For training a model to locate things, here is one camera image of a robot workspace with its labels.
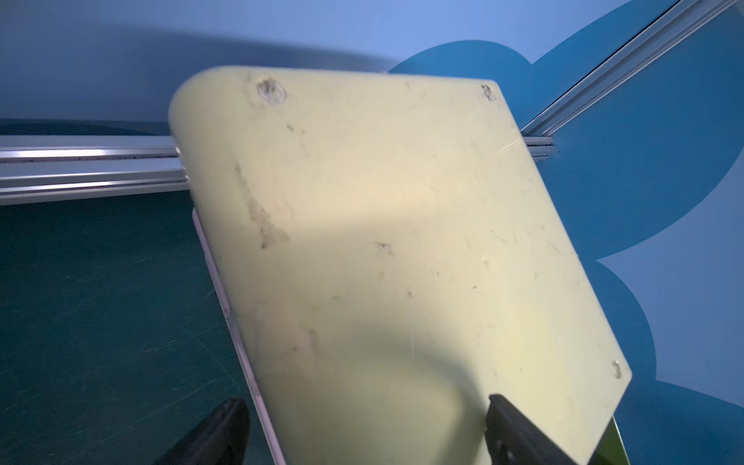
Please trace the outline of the yellow green drawer cabinet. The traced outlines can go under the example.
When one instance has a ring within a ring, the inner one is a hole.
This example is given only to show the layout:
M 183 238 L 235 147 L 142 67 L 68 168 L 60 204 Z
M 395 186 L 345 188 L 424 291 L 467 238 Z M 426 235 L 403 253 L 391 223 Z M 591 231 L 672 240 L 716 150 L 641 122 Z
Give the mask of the yellow green drawer cabinet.
M 633 373 L 495 81 L 222 66 L 169 125 L 276 463 L 493 464 L 493 394 L 597 456 Z

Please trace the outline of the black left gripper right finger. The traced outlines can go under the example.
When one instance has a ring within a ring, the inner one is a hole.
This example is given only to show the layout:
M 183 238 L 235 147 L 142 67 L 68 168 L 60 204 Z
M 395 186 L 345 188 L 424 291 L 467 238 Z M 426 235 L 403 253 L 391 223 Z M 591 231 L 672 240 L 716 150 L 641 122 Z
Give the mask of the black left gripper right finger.
M 484 439 L 493 464 L 575 464 L 501 394 L 489 397 Z

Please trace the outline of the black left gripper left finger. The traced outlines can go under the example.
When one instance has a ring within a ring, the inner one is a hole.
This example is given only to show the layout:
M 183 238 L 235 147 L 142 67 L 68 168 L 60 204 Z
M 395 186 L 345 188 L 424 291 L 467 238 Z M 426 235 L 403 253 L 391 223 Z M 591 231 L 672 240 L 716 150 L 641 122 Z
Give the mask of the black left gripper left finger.
M 250 418 L 243 398 L 231 397 L 182 437 L 155 464 L 220 465 L 243 463 Z

